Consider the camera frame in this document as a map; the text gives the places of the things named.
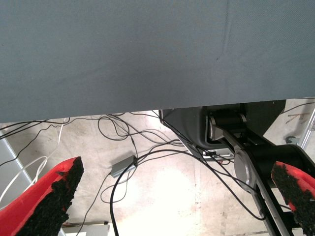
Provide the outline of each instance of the gray fabric surface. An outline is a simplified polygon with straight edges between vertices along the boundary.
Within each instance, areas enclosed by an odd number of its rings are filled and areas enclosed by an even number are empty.
[[[315,1],[0,3],[0,122],[315,95]]]

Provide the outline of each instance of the white floor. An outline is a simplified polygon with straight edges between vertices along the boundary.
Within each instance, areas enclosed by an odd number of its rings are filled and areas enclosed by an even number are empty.
[[[286,108],[305,102],[308,100],[289,100]],[[287,115],[310,113],[313,108],[313,105],[308,105],[280,115],[266,132],[265,137],[275,144],[284,144],[285,137],[289,135],[299,137],[309,114],[304,115],[302,119],[296,117],[289,123],[286,122],[292,117]],[[133,124],[138,130],[152,128],[155,129],[154,132],[162,132],[170,139],[176,138],[175,134],[161,125],[157,118],[131,114],[125,114],[121,118]],[[47,125],[39,125],[19,135],[11,136],[8,141],[15,152],[18,152],[43,127]],[[101,129],[111,137],[116,137],[110,121],[102,121]],[[42,131],[39,137],[22,152],[21,162],[25,165],[39,156],[49,155],[57,146],[58,133],[59,128],[53,127]],[[135,135],[134,141],[140,154],[144,154],[154,145],[140,135]],[[311,158],[315,158],[314,143],[315,139],[311,138],[306,150]],[[49,159],[46,171],[65,159],[82,157],[85,172],[75,193],[73,205],[68,211],[69,222],[82,222],[102,180],[110,172],[111,165],[132,154],[135,154],[135,150],[130,138],[119,142],[104,138],[97,129],[97,121],[76,120],[63,127],[61,143]],[[37,167],[38,165],[30,167],[30,173],[34,173]],[[228,169],[234,173],[232,165],[229,165]],[[223,179],[258,215],[251,196],[230,179],[226,177]],[[109,177],[103,189],[114,182],[115,179]],[[118,187],[116,199],[124,195],[125,187],[124,184]],[[111,191],[105,192],[104,198],[109,200],[110,193]],[[251,217],[208,169],[182,154],[153,160],[140,166],[128,182],[126,197],[114,205],[114,213],[122,236],[268,235],[264,224]],[[109,205],[98,197],[86,222],[102,221],[111,221]]]

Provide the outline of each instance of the black cable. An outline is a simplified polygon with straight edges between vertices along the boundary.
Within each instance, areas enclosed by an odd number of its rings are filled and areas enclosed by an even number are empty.
[[[288,209],[288,210],[291,210],[291,208],[289,208],[288,206],[285,206],[285,205],[281,205],[279,204],[281,207],[285,208],[285,209]]]
[[[118,184],[126,183],[126,190],[125,190],[124,196],[123,196],[121,199],[114,201],[113,203],[118,203],[118,202],[122,201],[122,200],[125,198],[125,196],[126,196],[126,194],[127,194],[128,181],[131,179],[131,177],[133,176],[133,174],[134,174],[135,172],[136,172],[136,169],[134,169],[134,171],[132,172],[132,174],[131,174],[130,176],[129,176],[129,174],[130,174],[130,172],[129,172],[129,173],[128,173],[128,176],[127,176],[127,179],[125,179],[124,181],[118,183]],[[103,193],[104,193],[107,189],[110,189],[110,188],[112,188],[112,187],[114,187],[114,184],[108,186],[107,188],[105,188],[105,189],[100,193],[100,200],[101,200],[102,202],[107,203],[107,204],[110,204],[110,202],[107,202],[107,201],[105,201],[105,200],[103,199]]]
[[[86,220],[86,218],[87,218],[87,215],[88,215],[89,211],[91,210],[91,208],[93,207],[93,205],[94,205],[94,203],[95,203],[95,201],[96,201],[96,199],[97,199],[97,196],[98,196],[98,194],[99,194],[99,192],[100,192],[100,190],[101,190],[101,188],[102,188],[103,184],[105,183],[105,181],[106,181],[106,179],[107,179],[107,177],[108,177],[109,175],[110,175],[110,173],[109,173],[109,174],[107,174],[107,175],[105,176],[105,178],[104,178],[104,180],[103,180],[102,184],[100,185],[100,187],[99,187],[99,189],[98,189],[98,191],[97,191],[97,194],[96,194],[96,196],[95,196],[95,198],[94,198],[94,200],[93,200],[92,204],[90,205],[90,207],[89,207],[88,211],[85,213],[85,216],[84,216],[84,219],[83,219],[82,225],[81,225],[81,227],[80,227],[80,229],[79,229],[78,233],[76,234],[76,236],[78,236],[78,235],[79,235],[79,233],[81,232],[82,227],[83,227],[83,225],[84,225],[84,223],[85,223],[85,220]]]
[[[69,124],[71,124],[72,122],[74,122],[75,120],[78,120],[78,119],[98,120],[97,118],[91,118],[91,119],[88,119],[88,118],[75,118],[75,119],[73,119],[72,121],[66,123],[64,126],[69,125]],[[3,165],[5,165],[6,163],[9,163],[9,162],[11,162],[11,161],[15,161],[15,160],[20,156],[21,152],[22,152],[23,150],[25,150],[25,149],[38,137],[38,135],[40,134],[41,131],[48,130],[50,127],[57,128],[57,127],[60,127],[60,125],[56,125],[56,126],[55,126],[55,125],[53,125],[53,124],[50,124],[47,128],[44,128],[44,129],[39,130],[39,132],[36,134],[36,136],[35,136],[24,148],[22,148],[22,149],[19,151],[19,153],[16,155],[15,158],[1,163],[1,164],[0,164],[0,167],[3,166]]]
[[[305,106],[305,105],[309,105],[309,104],[314,104],[314,103],[315,103],[315,102],[308,102],[308,103],[300,104],[300,105],[298,105],[298,106],[292,107],[292,108],[290,108],[290,109],[288,109],[288,110],[286,110],[286,111],[281,112],[280,115],[281,115],[281,114],[284,114],[284,113],[287,113],[287,112],[289,112],[289,111],[292,111],[292,110],[295,109],[295,108],[298,108],[298,107],[301,107],[301,106]]]
[[[1,163],[1,164],[0,164],[0,167],[3,166],[3,165],[5,165],[6,163],[9,163],[9,162],[11,162],[11,161],[15,161],[15,160],[20,156],[21,152],[22,152],[24,149],[26,149],[26,148],[39,136],[39,134],[40,134],[41,131],[47,130],[47,129],[49,129],[49,128],[52,127],[52,126],[55,127],[55,128],[57,128],[57,126],[54,126],[53,124],[50,124],[47,128],[39,130],[39,132],[36,134],[35,138],[33,138],[24,148],[22,148],[22,149],[19,151],[19,153],[16,155],[15,158]]]
[[[37,124],[28,126],[28,127],[24,128],[24,129],[21,129],[21,130],[19,130],[20,127],[17,128],[17,129],[11,130],[11,131],[9,131],[9,132],[7,132],[7,133],[1,135],[1,136],[0,136],[0,140],[1,140],[1,139],[4,139],[4,138],[8,138],[8,137],[10,137],[10,136],[12,136],[12,135],[14,135],[14,134],[18,134],[18,133],[20,133],[20,132],[22,132],[22,131],[24,131],[24,130],[30,129],[30,128],[34,127],[34,126],[37,126],[37,125],[41,124],[41,123],[67,124],[67,122],[60,123],[60,122],[48,121],[47,119],[46,119],[46,120],[38,120],[38,121],[35,121],[35,120],[33,120],[33,121],[25,121],[25,123],[28,123],[28,124],[33,123],[33,122],[37,122]]]
[[[141,136],[143,136],[144,138],[146,138],[147,140],[149,140],[149,141],[151,141],[151,142],[153,142],[153,143],[156,143],[156,144],[163,144],[163,143],[161,143],[161,142],[156,142],[156,141],[150,139],[149,137],[147,137],[147,136],[145,136],[145,135],[143,134],[143,133],[150,133],[150,134],[153,134],[153,135],[159,137],[159,138],[160,138],[161,140],[163,140],[164,142],[168,142],[166,139],[164,139],[163,137],[161,137],[160,135],[158,135],[158,134],[156,134],[156,133],[154,133],[154,132],[151,132],[151,131],[138,131],[135,127],[133,127],[132,125],[130,125],[129,123],[127,123],[126,121],[124,121],[124,120],[121,119],[121,118],[114,118],[114,119],[116,119],[116,120],[121,121],[122,123],[124,123],[124,124],[128,127],[128,131],[124,130],[124,128],[122,128],[121,126],[119,126],[114,120],[111,119],[111,117],[100,117],[99,119],[100,119],[100,120],[101,120],[101,119],[105,119],[105,120],[110,120],[110,121],[112,121],[112,123],[114,124],[114,127],[115,127],[116,134],[117,134],[118,136],[120,136],[120,137],[123,137],[123,138],[121,138],[121,139],[114,139],[114,138],[110,138],[110,137],[106,136],[106,135],[101,131],[100,125],[99,125],[99,122],[98,122],[98,123],[97,123],[98,130],[99,130],[100,133],[101,133],[105,138],[107,138],[107,139],[110,139],[110,140],[113,140],[113,141],[121,141],[121,140],[126,139],[128,136],[140,134]],[[118,131],[117,131],[117,129],[116,129],[115,124],[118,125],[122,130],[124,130],[124,131],[126,132],[126,134],[125,134],[125,135],[119,134]],[[131,128],[132,128],[133,130],[135,130],[136,132],[135,132],[135,133],[130,133],[129,127],[131,127]],[[178,140],[178,143],[174,143],[173,145],[174,145],[174,146],[179,146],[179,147],[182,147],[182,146],[183,146],[183,144],[180,142],[180,140]]]
[[[122,115],[126,114],[126,112],[120,113],[120,114],[111,114],[112,116],[120,117]]]
[[[143,160],[144,158],[146,158],[148,155],[152,155],[152,154],[155,154],[155,153],[159,153],[159,152],[164,152],[164,151],[167,151],[167,152],[178,152],[178,153],[182,153],[182,154],[185,154],[185,155],[188,155],[188,156],[191,156],[193,157],[194,159],[196,159],[197,161],[199,161],[200,163],[202,163],[204,166],[206,166],[224,185],[225,187],[230,191],[230,193],[234,196],[234,198],[239,202],[239,204],[252,216],[254,217],[255,219],[257,220],[265,220],[266,216],[264,216],[263,218],[260,218],[260,217],[257,217],[254,213],[252,213],[243,203],[242,201],[236,196],[236,194],[233,192],[233,190],[225,183],[225,181],[213,170],[213,168],[211,168],[209,165],[207,165],[207,163],[204,163],[203,161],[200,160],[200,158],[190,154],[190,153],[187,153],[187,152],[184,152],[184,151],[179,151],[179,150],[172,150],[172,149],[162,149],[162,150],[157,150],[157,151],[152,151],[152,152],[149,152],[149,153],[146,153],[145,155],[142,155],[139,159],[140,161]],[[125,172],[134,164],[134,162],[132,162],[128,167],[126,167],[124,169],[124,171],[119,175],[114,187],[113,187],[113,190],[112,190],[112,193],[111,193],[111,198],[110,198],[110,215],[111,215],[111,219],[112,219],[112,223],[113,223],[113,228],[114,228],[114,232],[115,232],[115,236],[119,236],[119,233],[118,233],[118,228],[117,228],[117,224],[116,224],[116,220],[115,220],[115,216],[114,216],[114,211],[113,211],[113,199],[114,199],[114,194],[115,194],[115,190],[116,190],[116,187],[120,181],[120,179],[122,178],[122,176],[125,174]]]
[[[145,114],[145,113],[133,113],[133,112],[129,112],[129,113],[132,115],[135,115],[135,116],[148,116],[148,117],[159,118],[159,117],[155,117],[153,115],[149,115],[149,114]]]
[[[41,123],[42,123],[42,122],[39,122],[39,123],[37,123],[37,124],[33,124],[33,125],[31,125],[31,126],[28,126],[28,127],[24,128],[24,129],[21,129],[21,130],[18,130],[18,131],[14,132],[14,133],[12,133],[12,134],[9,134],[9,135],[3,134],[3,135],[0,136],[0,140],[1,140],[1,139],[5,139],[5,138],[7,138],[7,137],[10,137],[10,136],[12,136],[12,135],[14,135],[14,134],[20,133],[20,132],[22,132],[22,131],[24,131],[24,130],[30,129],[30,128],[34,127],[34,126],[37,126],[37,125],[41,124]]]
[[[7,129],[7,128],[10,128],[12,126],[19,125],[19,124],[24,124],[24,123],[30,124],[30,123],[34,123],[34,122],[41,122],[41,123],[51,123],[51,124],[66,124],[69,121],[70,121],[70,118],[68,118],[68,121],[66,121],[66,122],[54,122],[54,121],[49,121],[48,119],[46,119],[46,120],[23,121],[23,122],[18,122],[18,123],[7,125],[5,127],[0,128],[0,130]]]

